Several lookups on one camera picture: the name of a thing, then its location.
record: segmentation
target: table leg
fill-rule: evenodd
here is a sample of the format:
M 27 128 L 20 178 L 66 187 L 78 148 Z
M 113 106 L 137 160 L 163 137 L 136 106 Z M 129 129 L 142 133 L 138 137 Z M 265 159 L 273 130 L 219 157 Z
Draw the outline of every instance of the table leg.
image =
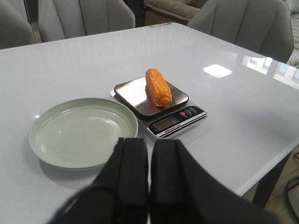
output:
M 290 155 L 291 153 L 289 153 L 259 181 L 252 203 L 263 208 L 266 206 Z

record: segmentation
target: table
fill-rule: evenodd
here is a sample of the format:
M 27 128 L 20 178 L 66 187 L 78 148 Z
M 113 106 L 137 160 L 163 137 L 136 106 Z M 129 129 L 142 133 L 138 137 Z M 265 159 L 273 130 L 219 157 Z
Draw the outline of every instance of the table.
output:
M 203 71 L 213 64 L 232 73 L 216 78 Z M 206 120 L 176 138 L 212 176 L 241 196 L 273 168 L 279 174 L 299 144 L 299 71 L 291 66 L 175 23 L 4 49 L 0 223 L 45 223 L 100 171 L 39 161 L 28 143 L 36 117 L 72 99 L 112 99 L 115 85 L 152 67 L 207 111 Z M 138 137 L 150 157 L 155 140 L 143 129 Z

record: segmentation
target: floor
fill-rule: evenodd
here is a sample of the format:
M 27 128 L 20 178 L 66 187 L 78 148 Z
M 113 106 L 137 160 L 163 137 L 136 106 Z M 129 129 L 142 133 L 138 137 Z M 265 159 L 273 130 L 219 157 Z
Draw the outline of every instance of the floor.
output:
M 38 32 L 38 24 L 37 22 L 33 22 L 32 26 L 35 31 L 36 43 L 41 43 L 41 38 Z M 295 152 L 299 152 L 299 147 L 294 149 L 292 155 L 290 156 L 286 166 L 273 190 L 273 193 L 265 207 L 266 210 L 274 213 L 280 219 L 282 224 L 297 224 L 298 221 L 295 216 L 292 214 L 285 193 L 285 186 L 287 182 L 294 176 L 299 175 L 299 161 L 294 159 L 293 154 Z M 248 201 L 251 201 L 256 189 L 254 186 L 251 190 L 249 190 L 243 198 Z

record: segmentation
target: chair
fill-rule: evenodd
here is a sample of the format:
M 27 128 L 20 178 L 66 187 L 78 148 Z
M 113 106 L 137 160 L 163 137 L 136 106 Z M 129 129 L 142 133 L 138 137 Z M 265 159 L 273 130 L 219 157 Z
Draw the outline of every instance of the chair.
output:
M 187 26 L 284 63 L 294 48 L 281 0 L 209 0 Z
M 23 0 L 0 0 L 0 49 L 33 43 L 34 32 Z
M 38 23 L 44 42 L 135 27 L 122 0 L 39 0 Z

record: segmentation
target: sofa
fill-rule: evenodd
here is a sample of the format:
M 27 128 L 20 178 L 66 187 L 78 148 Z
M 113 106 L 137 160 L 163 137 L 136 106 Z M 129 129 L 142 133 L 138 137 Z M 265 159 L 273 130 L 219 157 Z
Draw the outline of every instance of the sofa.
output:
M 294 50 L 288 64 L 299 67 L 299 0 L 283 0 L 290 9 Z M 207 0 L 145 0 L 145 25 L 177 22 L 186 25 Z

